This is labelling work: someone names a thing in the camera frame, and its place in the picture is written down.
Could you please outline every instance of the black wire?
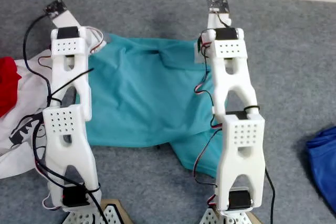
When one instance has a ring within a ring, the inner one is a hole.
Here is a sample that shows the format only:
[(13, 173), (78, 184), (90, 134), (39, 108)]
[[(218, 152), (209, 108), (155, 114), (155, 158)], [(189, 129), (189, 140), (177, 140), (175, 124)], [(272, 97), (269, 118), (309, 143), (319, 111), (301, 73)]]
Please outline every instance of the black wire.
[(273, 224), (273, 211), (274, 211), (274, 201), (275, 201), (275, 188), (274, 188), (274, 185), (273, 185), (273, 182), (271, 180), (271, 178), (269, 177), (269, 174), (268, 174), (268, 171), (267, 171), (267, 168), (265, 167), (265, 174), (266, 174), (266, 177), (267, 177), (267, 180), (269, 182), (269, 185), (271, 186), (272, 188), (272, 193), (273, 193), (273, 196), (272, 196), (272, 203), (271, 203), (271, 214), (270, 214), (270, 224)]
[[(205, 51), (204, 51), (204, 53), (203, 53), (203, 52), (202, 52), (202, 48), (201, 48), (201, 54), (202, 54), (202, 56), (204, 57), (204, 62), (205, 62), (205, 74), (204, 74), (202, 80), (200, 81), (200, 83), (199, 83), (198, 85), (204, 83), (204, 82), (206, 81), (206, 78), (207, 78), (208, 74), (210, 73), (210, 71), (208, 70), (207, 62), (206, 62)], [(210, 97), (211, 104), (212, 104), (212, 106), (213, 106), (213, 105), (214, 105), (214, 101), (213, 101), (213, 99), (212, 99), (212, 96), (211, 96), (210, 92), (207, 91), (207, 90), (205, 90), (205, 89), (203, 89), (203, 90), (196, 90), (196, 87), (194, 88), (194, 92), (195, 92), (196, 94), (199, 94), (199, 93), (202, 93), (202, 92), (207, 93), (207, 94), (209, 95), (209, 97)]]
[(44, 17), (47, 17), (48, 15), (47, 14), (43, 14), (41, 16), (39, 16), (38, 18), (36, 18), (32, 23), (31, 25), (27, 28), (26, 32), (25, 32), (25, 36), (24, 36), (24, 39), (23, 39), (23, 46), (22, 46), (22, 49), (23, 49), (23, 59), (25, 61), (25, 65), (27, 67), (27, 69), (32, 72), (33, 74), (36, 74), (37, 76), (40, 76), (42, 79), (44, 79), (47, 83), (47, 89), (48, 89), (48, 97), (47, 97), (47, 107), (50, 106), (50, 102), (51, 102), (51, 97), (50, 97), (50, 94), (51, 94), (51, 87), (50, 87), (50, 82), (49, 80), (43, 75), (43, 74), (40, 74), (38, 72), (35, 72), (33, 69), (30, 68), (29, 64), (28, 64), (28, 59), (27, 59), (27, 50), (26, 50), (26, 47), (27, 47), (27, 39), (28, 39), (28, 35), (31, 31), (31, 29), (40, 21), (42, 20)]
[(197, 179), (197, 177), (196, 177), (196, 169), (197, 169), (197, 165), (198, 165), (199, 161), (201, 160), (202, 155), (203, 155), (204, 152), (206, 151), (206, 148), (208, 147), (209, 143), (211, 142), (211, 139), (213, 139), (214, 136), (215, 136), (219, 131), (221, 131), (221, 130), (222, 130), (222, 128), (216, 130), (216, 131), (212, 134), (212, 136), (210, 137), (210, 139), (208, 140), (208, 142), (206, 143), (206, 145), (203, 147), (203, 149), (202, 149), (202, 151), (201, 151), (199, 157), (198, 157), (197, 160), (195, 161), (196, 163), (195, 163), (195, 167), (193, 168), (193, 176), (194, 176), (195, 181), (196, 181), (198, 184), (201, 184), (201, 185), (209, 185), (209, 186), (215, 186), (215, 187), (217, 187), (217, 184), (216, 184), (216, 183), (208, 183), (208, 182), (202, 182), (202, 181), (199, 181), (199, 180)]
[(40, 148), (46, 148), (46, 146), (44, 145), (44, 146), (39, 146), (39, 147), (37, 147), (36, 149), (38, 150), (38, 149), (40, 149)]
[(68, 81), (67, 83), (65, 83), (64, 85), (62, 85), (59, 89), (57, 89), (56, 91), (54, 91), (52, 94), (50, 94), (50, 97), (52, 98), (52, 96), (54, 94), (56, 94), (58, 91), (60, 91), (61, 89), (63, 89), (65, 86), (69, 85), (70, 83), (72, 83), (73, 81), (75, 81), (76, 79), (78, 79), (79, 77), (83, 76), (84, 74), (86, 73), (89, 73), (91, 71), (93, 71), (94, 68), (90, 68), (89, 70), (87, 71), (84, 71), (83, 73), (80, 73), (79, 75), (77, 75), (76, 77), (72, 78), (70, 81)]
[[(41, 167), (42, 169), (44, 169), (45, 171), (47, 171), (48, 173), (51, 173), (53, 174), (55, 177), (58, 177), (70, 184), (73, 184), (75, 186), (79, 186), (79, 187), (82, 187), (85, 189), (86, 193), (91, 197), (92, 201), (94, 202), (94, 204), (96, 205), (96, 207), (98, 208), (98, 211), (99, 213), (101, 214), (104, 222), (106, 224), (108, 224), (108, 221), (104, 215), (104, 212), (102, 211), (100, 205), (98, 204), (97, 200), (95, 199), (94, 195), (92, 194), (93, 192), (97, 191), (97, 189), (94, 189), (94, 190), (88, 190), (85, 185), (83, 184), (80, 184), (72, 179), (69, 179), (65, 176), (62, 176), (56, 172), (54, 172), (53, 170), (49, 169), (46, 165), (44, 165), (41, 160), (38, 158), (38, 155), (37, 155), (37, 148), (36, 148), (36, 137), (37, 137), (37, 132), (38, 132), (38, 129), (40, 128), (40, 126), (42, 125), (42, 121), (43, 121), (43, 116), (42, 116), (42, 112), (39, 113), (41, 118), (39, 119), (37, 125), (35, 126), (34, 128), (34, 131), (33, 131), (33, 135), (32, 135), (32, 138), (33, 138), (33, 141), (32, 141), (32, 146), (33, 146), (33, 154), (34, 154), (34, 158), (35, 158), (35, 162), (36, 162), (36, 165), (37, 167)], [(54, 181), (52, 178), (50, 178), (50, 176), (46, 173), (44, 173), (41, 169), (38, 168), (38, 170), (49, 180), (51, 181), (52, 183), (54, 183), (55, 185), (61, 187), (61, 188), (65, 188), (65, 186), (61, 185), (60, 183), (57, 183), (56, 181)]]

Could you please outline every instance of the bracket hole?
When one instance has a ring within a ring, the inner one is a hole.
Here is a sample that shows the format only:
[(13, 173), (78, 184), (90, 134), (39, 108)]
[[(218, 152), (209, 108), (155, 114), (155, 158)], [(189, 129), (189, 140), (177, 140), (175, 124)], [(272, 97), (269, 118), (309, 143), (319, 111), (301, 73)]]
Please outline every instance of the bracket hole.
[(72, 138), (71, 135), (63, 135), (61, 137), (61, 144), (64, 147), (69, 147), (72, 144)]

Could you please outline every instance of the white plastic part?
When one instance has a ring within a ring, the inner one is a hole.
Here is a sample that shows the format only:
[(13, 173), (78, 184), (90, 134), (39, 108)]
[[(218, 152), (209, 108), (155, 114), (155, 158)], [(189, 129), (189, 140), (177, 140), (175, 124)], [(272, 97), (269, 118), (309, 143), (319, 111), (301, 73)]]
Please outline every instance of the white plastic part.
[[(228, 14), (220, 14), (223, 22), (230, 25)], [(242, 214), (261, 205), (265, 175), (265, 159), (262, 149), (265, 120), (259, 114), (258, 108), (247, 109), (247, 119), (240, 120), (236, 115), (226, 115), (225, 100), (229, 91), (235, 91), (242, 100), (244, 107), (256, 106), (256, 92), (251, 85), (247, 51), (244, 41), (244, 31), (236, 29), (236, 40), (216, 40), (215, 30), (223, 28), (218, 16), (208, 15), (208, 30), (202, 34), (203, 42), (210, 42), (207, 56), (211, 62), (214, 81), (213, 114), (218, 123), (223, 124), (223, 151), (217, 168), (217, 185), (215, 202), (222, 216)], [(242, 188), (233, 188), (233, 183), (239, 175), (246, 175), (249, 185), (247, 189), (251, 196), (251, 207), (235, 211), (227, 211), (229, 192)]]
[[(78, 23), (78, 21), (75, 19), (75, 17), (72, 15), (72, 13), (69, 10), (66, 10), (62, 14), (58, 15), (56, 18), (53, 18), (52, 22), (57, 28), (68, 27), (68, 26), (77, 26), (78, 28), (80, 27), (80, 24)], [(92, 41), (92, 44), (90, 45), (90, 47), (92, 45), (97, 45), (97, 43), (100, 40), (99, 33), (94, 30), (90, 30), (88, 34)], [(98, 48), (95, 49), (95, 52), (98, 52), (105, 45), (106, 45), (106, 42), (103, 41), (102, 44)]]
[[(109, 205), (104, 211), (104, 215), (110, 224), (121, 224), (122, 221), (119, 219), (115, 207)], [(92, 224), (93, 215), (91, 212), (70, 212), (67, 218), (62, 222), (62, 224)], [(100, 224), (105, 224), (103, 218), (100, 217)]]
[[(51, 32), (51, 59), (52, 82), (51, 92), (54, 92), (65, 83), (88, 70), (89, 45), (91, 37), (87, 35), (87, 29), (79, 28), (79, 38), (57, 39), (57, 29)], [(73, 69), (67, 68), (66, 55), (74, 55)], [(79, 77), (68, 87), (74, 86), (80, 96), (80, 105), (86, 121), (91, 120), (91, 89), (88, 82), (88, 74)], [(58, 91), (53, 97), (61, 100), (68, 87)], [(58, 101), (52, 101), (51, 106), (58, 106)]]
[[(231, 25), (231, 19), (229, 18), (228, 13), (219, 13), (221, 20), (228, 26)], [(225, 27), (220, 21), (215, 13), (209, 13), (208, 15), (208, 26), (207, 28), (222, 28)]]
[(214, 40), (214, 50), (218, 58), (247, 58), (245, 41), (236, 40)]
[(246, 213), (229, 213), (225, 216), (217, 216), (212, 208), (208, 208), (199, 224), (223, 224), (225, 219), (225, 224), (252, 224)]
[(248, 178), (252, 207), (263, 198), (265, 159), (262, 149), (265, 120), (260, 114), (247, 114), (247, 120), (226, 115), (223, 121), (223, 152), (217, 168), (216, 202), (223, 213), (229, 205), (229, 191), (239, 175)]
[[(46, 165), (48, 168), (64, 175), (69, 165), (76, 168), (88, 190), (99, 188), (95, 157), (87, 141), (85, 120), (81, 106), (71, 105), (67, 108), (49, 107), (43, 110), (43, 118), (47, 135)], [(71, 142), (66, 141), (64, 136), (68, 135)], [(49, 176), (61, 185), (64, 181), (49, 173)], [(54, 206), (63, 206), (62, 188), (48, 182), (51, 192), (51, 199)], [(101, 191), (93, 193), (100, 202)], [(96, 207), (89, 198), (90, 206)]]

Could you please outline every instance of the red wire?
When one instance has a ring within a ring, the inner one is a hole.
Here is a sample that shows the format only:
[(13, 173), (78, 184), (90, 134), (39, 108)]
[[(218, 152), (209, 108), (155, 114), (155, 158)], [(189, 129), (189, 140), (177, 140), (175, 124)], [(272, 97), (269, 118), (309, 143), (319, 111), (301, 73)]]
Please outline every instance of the red wire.
[(213, 195), (207, 200), (207, 204), (208, 204), (209, 206), (215, 206), (215, 205), (216, 205), (216, 203), (211, 202), (215, 197), (216, 197), (216, 195), (213, 194)]

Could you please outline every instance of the wooden base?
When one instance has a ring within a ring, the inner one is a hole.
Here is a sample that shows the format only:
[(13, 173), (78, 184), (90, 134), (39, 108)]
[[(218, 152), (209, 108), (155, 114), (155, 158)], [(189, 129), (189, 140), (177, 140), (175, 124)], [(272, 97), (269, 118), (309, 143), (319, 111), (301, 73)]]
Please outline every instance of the wooden base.
[(109, 204), (116, 205), (124, 224), (133, 224), (133, 221), (131, 220), (130, 216), (125, 211), (125, 209), (122, 207), (122, 205), (121, 205), (121, 203), (118, 199), (102, 199), (101, 203), (100, 203), (100, 206), (104, 211), (106, 206), (109, 205)]

